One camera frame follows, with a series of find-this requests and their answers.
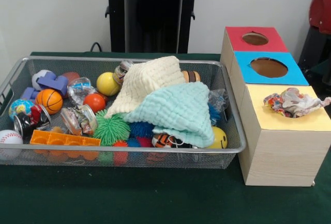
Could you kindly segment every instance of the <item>white wall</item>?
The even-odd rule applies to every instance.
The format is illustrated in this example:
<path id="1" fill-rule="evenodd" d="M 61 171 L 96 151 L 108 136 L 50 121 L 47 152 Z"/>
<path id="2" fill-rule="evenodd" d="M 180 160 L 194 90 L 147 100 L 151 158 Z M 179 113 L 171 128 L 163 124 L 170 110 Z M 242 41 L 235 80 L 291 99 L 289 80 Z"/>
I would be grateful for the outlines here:
<path id="1" fill-rule="evenodd" d="M 230 26 L 275 26 L 298 58 L 311 0 L 195 0 L 189 52 L 219 53 Z M 110 50 L 108 0 L 0 0 L 0 80 L 32 51 Z"/>
<path id="2" fill-rule="evenodd" d="M 274 26 L 299 59 L 311 0 L 195 0 L 189 52 L 220 53 L 225 26 Z"/>
<path id="3" fill-rule="evenodd" d="M 0 0 L 0 61 L 11 67 L 32 51 L 88 51 L 95 41 L 109 51 L 107 5 L 108 0 Z M 0 66 L 0 80 L 7 67 Z"/>

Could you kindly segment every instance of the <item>wooden box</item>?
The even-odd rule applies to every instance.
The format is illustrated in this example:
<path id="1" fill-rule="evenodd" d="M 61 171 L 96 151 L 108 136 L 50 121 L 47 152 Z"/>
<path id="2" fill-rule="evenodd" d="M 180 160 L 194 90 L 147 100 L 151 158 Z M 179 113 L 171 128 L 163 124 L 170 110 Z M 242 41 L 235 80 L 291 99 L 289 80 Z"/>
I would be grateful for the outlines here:
<path id="1" fill-rule="evenodd" d="M 263 99 L 288 85 L 246 84 L 240 116 L 247 138 L 239 154 L 246 185 L 311 186 L 331 145 L 331 120 L 324 108 L 287 118 Z M 310 86 L 295 86 L 317 97 Z"/>

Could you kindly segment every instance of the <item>white soccer ball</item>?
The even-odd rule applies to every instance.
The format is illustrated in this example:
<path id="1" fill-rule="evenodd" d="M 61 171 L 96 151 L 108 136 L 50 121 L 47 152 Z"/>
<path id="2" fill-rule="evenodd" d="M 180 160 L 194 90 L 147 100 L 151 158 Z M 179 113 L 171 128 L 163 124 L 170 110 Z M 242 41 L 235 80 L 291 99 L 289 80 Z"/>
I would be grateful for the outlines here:
<path id="1" fill-rule="evenodd" d="M 49 70 L 41 70 L 40 72 L 34 74 L 32 76 L 32 87 L 35 88 L 38 91 L 41 91 L 42 88 L 40 87 L 40 85 L 37 83 L 38 79 L 40 77 L 44 77 L 46 75 L 47 72 L 51 72 Z"/>
<path id="2" fill-rule="evenodd" d="M 0 131 L 0 144 L 23 144 L 19 133 L 12 130 Z M 13 160 L 19 156 L 21 149 L 0 149 L 0 160 Z"/>

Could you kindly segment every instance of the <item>blue box lid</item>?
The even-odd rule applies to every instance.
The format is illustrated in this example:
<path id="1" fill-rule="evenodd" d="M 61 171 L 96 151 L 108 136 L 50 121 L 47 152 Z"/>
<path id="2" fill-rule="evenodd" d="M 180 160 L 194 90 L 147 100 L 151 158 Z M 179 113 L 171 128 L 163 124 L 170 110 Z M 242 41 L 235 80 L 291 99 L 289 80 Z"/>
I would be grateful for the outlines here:
<path id="1" fill-rule="evenodd" d="M 235 56 L 245 83 L 309 85 L 290 53 L 235 52 Z"/>

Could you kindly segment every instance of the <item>orange lego brick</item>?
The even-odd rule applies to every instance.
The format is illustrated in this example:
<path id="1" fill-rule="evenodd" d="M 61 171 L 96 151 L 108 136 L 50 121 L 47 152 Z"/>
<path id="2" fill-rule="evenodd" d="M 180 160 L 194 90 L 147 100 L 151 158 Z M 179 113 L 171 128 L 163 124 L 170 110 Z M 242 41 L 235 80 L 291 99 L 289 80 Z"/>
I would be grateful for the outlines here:
<path id="1" fill-rule="evenodd" d="M 34 130 L 30 144 L 32 145 L 74 145 L 74 146 L 100 146 L 101 140 L 65 135 L 63 133 L 54 133 L 41 130 Z M 95 151 L 60 151 L 60 150 L 35 150 L 36 153 L 48 155 L 50 161 L 66 161 L 68 157 L 78 158 L 84 157 L 87 160 L 94 160 L 99 156 Z"/>

